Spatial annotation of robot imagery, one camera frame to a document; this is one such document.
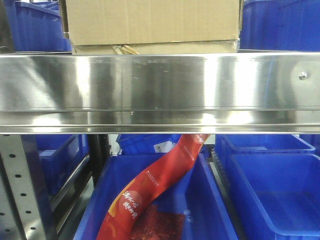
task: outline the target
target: red food packaging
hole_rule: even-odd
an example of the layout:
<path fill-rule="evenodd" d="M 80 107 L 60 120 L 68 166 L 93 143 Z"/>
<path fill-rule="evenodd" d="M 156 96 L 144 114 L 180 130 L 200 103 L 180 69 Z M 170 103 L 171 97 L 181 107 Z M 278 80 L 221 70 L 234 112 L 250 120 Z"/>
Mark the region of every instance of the red food packaging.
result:
<path fill-rule="evenodd" d="M 96 240 L 129 240 L 144 209 L 192 169 L 208 136 L 182 135 L 170 152 L 139 173 L 113 201 Z"/>

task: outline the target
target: white label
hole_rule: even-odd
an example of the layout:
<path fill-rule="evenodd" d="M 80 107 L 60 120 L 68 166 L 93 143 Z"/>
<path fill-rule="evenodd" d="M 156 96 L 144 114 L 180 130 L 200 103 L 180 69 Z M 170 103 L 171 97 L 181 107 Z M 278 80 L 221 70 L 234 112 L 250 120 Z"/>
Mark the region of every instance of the white label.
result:
<path fill-rule="evenodd" d="M 44 151 L 40 152 L 39 155 L 40 155 L 40 157 L 50 157 L 55 152 L 56 152 L 56 150 L 44 150 Z"/>
<path fill-rule="evenodd" d="M 165 141 L 165 142 L 161 142 L 159 144 L 153 145 L 153 147 L 156 153 L 167 153 L 171 149 L 173 149 L 175 145 L 176 144 L 173 143 L 172 141 Z"/>

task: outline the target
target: screw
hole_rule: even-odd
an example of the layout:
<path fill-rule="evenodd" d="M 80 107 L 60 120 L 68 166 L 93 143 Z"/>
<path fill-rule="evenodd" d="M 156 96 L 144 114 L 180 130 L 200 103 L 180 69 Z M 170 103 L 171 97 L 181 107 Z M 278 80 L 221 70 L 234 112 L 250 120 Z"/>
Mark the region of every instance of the screw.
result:
<path fill-rule="evenodd" d="M 305 71 L 303 71 L 299 74 L 300 80 L 306 80 L 307 78 L 308 78 L 308 73 L 306 73 Z"/>

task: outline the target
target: cardboard box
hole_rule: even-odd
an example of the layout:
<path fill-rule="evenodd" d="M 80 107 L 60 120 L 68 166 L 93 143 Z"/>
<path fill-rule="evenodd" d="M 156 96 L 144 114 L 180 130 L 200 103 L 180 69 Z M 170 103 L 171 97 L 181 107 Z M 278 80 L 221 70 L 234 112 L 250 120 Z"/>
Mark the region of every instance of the cardboard box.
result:
<path fill-rule="evenodd" d="M 242 0 L 60 0 L 74 46 L 236 40 Z"/>
<path fill-rule="evenodd" d="M 123 45 L 73 46 L 72 54 L 216 54 L 236 53 L 238 40 Z"/>

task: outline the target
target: blue bin rim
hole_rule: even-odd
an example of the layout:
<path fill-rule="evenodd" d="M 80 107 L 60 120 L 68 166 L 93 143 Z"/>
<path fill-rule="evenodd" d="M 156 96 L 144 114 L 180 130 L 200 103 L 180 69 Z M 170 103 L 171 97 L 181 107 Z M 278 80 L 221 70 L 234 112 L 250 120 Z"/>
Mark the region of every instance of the blue bin rim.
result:
<path fill-rule="evenodd" d="M 258 207 L 260 213 L 262 214 L 263 219 L 265 220 L 266 224 L 268 225 L 268 227 L 275 232 L 276 234 L 280 234 L 280 235 L 290 235 L 290 236 L 320 236 L 320 230 L 319 231 L 290 231 L 290 230 L 281 230 L 279 228 L 277 228 L 274 223 L 271 221 L 271 219 L 268 216 L 268 213 L 266 212 L 263 204 L 261 203 L 261 201 L 259 200 L 256 192 L 254 191 L 254 189 L 252 188 L 251 184 L 249 183 L 246 175 L 244 174 L 244 172 L 242 171 L 242 169 L 240 168 L 239 164 L 238 164 L 238 160 L 237 157 L 239 156 L 243 156 L 243 154 L 233 154 L 231 156 L 231 161 L 233 162 L 233 165 L 236 169 L 236 172 L 239 174 L 240 178 L 242 179 L 243 183 L 245 184 L 246 188 L 248 189 L 248 191 L 250 192 L 251 197 L 253 198 L 253 201 L 255 202 L 256 206 Z M 320 156 L 317 156 L 315 154 L 285 154 L 285 153 L 266 153 L 266 154 L 250 154 L 247 155 L 247 158 L 252 158 L 252 157 L 261 157 L 261 156 L 284 156 L 286 158 L 294 158 L 294 157 L 301 157 L 301 156 L 309 156 L 314 158 L 314 160 L 318 160 L 320 161 Z"/>
<path fill-rule="evenodd" d="M 55 16 L 60 18 L 59 11 L 47 9 L 47 8 L 45 8 L 43 6 L 38 6 L 37 4 L 28 3 L 28 2 L 24 2 L 24 1 L 16 1 L 15 2 L 15 6 L 16 7 L 22 7 L 22 8 L 29 8 L 29 9 L 38 10 L 38 11 L 41 11 L 41 12 L 44 12 L 44 13 L 47 13 L 47 14 L 55 15 Z"/>
<path fill-rule="evenodd" d="M 244 0 L 244 5 L 255 3 L 255 2 L 275 2 L 276 0 Z"/>
<path fill-rule="evenodd" d="M 297 148 L 296 148 L 296 149 L 294 149 L 295 151 L 303 151 L 303 150 L 315 151 L 315 150 L 316 150 L 316 148 L 315 148 L 314 146 L 312 146 L 311 144 L 309 144 L 308 142 L 306 142 L 306 141 L 303 140 L 302 138 L 300 138 L 300 137 L 298 137 L 298 136 L 296 136 L 296 135 L 293 135 L 293 134 L 289 134 L 289 136 L 292 137 L 292 138 L 295 138 L 297 141 L 301 141 L 303 144 L 306 145 L 306 148 L 301 148 L 301 149 L 297 149 Z M 236 146 L 229 140 L 227 134 L 223 134 L 222 137 L 226 140 L 226 142 L 229 144 L 229 146 L 230 146 L 233 150 L 237 151 L 238 149 L 241 149 L 241 147 L 236 147 Z M 281 148 L 279 148 L 279 149 L 276 149 L 275 152 L 276 152 L 276 151 L 286 151 L 286 150 L 288 150 L 288 149 L 281 149 Z"/>

